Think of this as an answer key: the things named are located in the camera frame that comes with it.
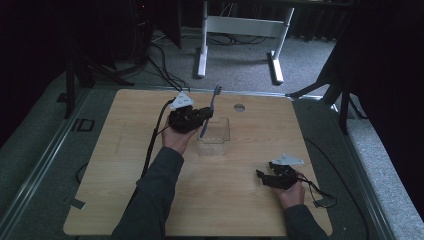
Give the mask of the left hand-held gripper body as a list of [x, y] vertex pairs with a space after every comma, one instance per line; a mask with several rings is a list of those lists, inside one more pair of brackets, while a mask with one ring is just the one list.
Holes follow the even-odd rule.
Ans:
[[168, 124], [179, 133], [187, 133], [197, 129], [195, 121], [200, 116], [200, 110], [193, 108], [194, 100], [186, 93], [180, 92], [170, 105], [171, 112], [168, 117]]

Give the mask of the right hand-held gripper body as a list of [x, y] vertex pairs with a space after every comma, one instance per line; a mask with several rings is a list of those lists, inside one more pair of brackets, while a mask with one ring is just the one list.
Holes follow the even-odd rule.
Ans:
[[280, 158], [269, 162], [269, 167], [274, 176], [270, 177], [271, 187], [288, 190], [298, 181], [298, 173], [292, 168], [293, 165], [302, 165], [302, 159], [283, 154]]

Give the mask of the blue toothbrush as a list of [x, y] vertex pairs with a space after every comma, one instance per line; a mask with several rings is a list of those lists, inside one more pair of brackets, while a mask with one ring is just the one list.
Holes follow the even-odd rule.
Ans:
[[205, 123], [204, 123], [203, 128], [202, 128], [200, 135], [199, 135], [200, 138], [203, 138], [203, 136], [205, 135], [205, 133], [207, 131], [209, 120], [213, 117], [214, 110], [215, 110], [215, 107], [214, 107], [215, 98], [216, 98], [217, 95], [220, 95], [221, 91], [222, 91], [222, 86], [216, 85], [214, 92], [213, 92], [212, 99], [210, 101], [210, 110], [211, 110], [212, 115], [208, 119], [205, 120]]

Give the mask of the clear plastic container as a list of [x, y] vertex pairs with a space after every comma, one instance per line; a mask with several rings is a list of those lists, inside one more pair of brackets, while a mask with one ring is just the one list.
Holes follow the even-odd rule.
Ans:
[[229, 142], [229, 119], [211, 118], [197, 135], [197, 152], [200, 156], [224, 156]]

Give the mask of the person's left hand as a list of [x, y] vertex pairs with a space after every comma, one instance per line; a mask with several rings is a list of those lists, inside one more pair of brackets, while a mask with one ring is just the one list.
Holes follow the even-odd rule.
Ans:
[[197, 131], [198, 129], [194, 129], [187, 133], [179, 133], [166, 123], [163, 131], [161, 132], [162, 145], [183, 155], [190, 139], [197, 133]]

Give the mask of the person's right hand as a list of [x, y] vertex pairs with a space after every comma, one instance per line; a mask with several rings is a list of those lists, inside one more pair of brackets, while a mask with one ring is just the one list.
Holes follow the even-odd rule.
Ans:
[[305, 189], [301, 182], [295, 183], [287, 190], [273, 188], [273, 192], [276, 194], [284, 210], [287, 210], [290, 207], [304, 204]]

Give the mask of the black metal stand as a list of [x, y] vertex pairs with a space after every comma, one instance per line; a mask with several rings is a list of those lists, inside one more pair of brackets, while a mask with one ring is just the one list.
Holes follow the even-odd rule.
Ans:
[[133, 83], [123, 80], [115, 73], [95, 63], [81, 51], [75, 50], [71, 53], [66, 64], [65, 119], [68, 119], [76, 109], [75, 78], [78, 78], [83, 87], [92, 88], [95, 85], [92, 69], [120, 85], [133, 86]]
[[298, 99], [305, 96], [307, 93], [327, 85], [328, 89], [321, 98], [321, 101], [331, 106], [340, 99], [338, 125], [342, 132], [347, 135], [347, 119], [349, 105], [351, 103], [350, 95], [353, 93], [353, 77], [348, 75], [349, 72], [350, 68], [346, 70], [336, 70], [330, 67], [324, 67], [313, 84], [298, 91], [288, 93], [286, 97]]

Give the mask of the grey tape piece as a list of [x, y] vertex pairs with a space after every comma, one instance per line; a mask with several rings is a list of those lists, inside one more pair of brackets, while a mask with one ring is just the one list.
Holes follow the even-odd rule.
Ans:
[[76, 209], [83, 210], [84, 207], [86, 206], [86, 203], [76, 198], [72, 198], [69, 200], [69, 205]]

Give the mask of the white desk frame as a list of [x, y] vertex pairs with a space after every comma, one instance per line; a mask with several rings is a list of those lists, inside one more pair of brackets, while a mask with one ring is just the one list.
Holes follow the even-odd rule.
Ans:
[[206, 75], [208, 57], [208, 34], [235, 34], [276, 38], [278, 40], [276, 48], [269, 53], [270, 66], [272, 67], [273, 77], [275, 81], [278, 84], [283, 83], [284, 77], [279, 57], [290, 27], [293, 13], [294, 8], [289, 7], [286, 10], [285, 18], [280, 21], [214, 16], [208, 13], [208, 1], [204, 0], [202, 13], [202, 45], [199, 54], [197, 76], [203, 78]]

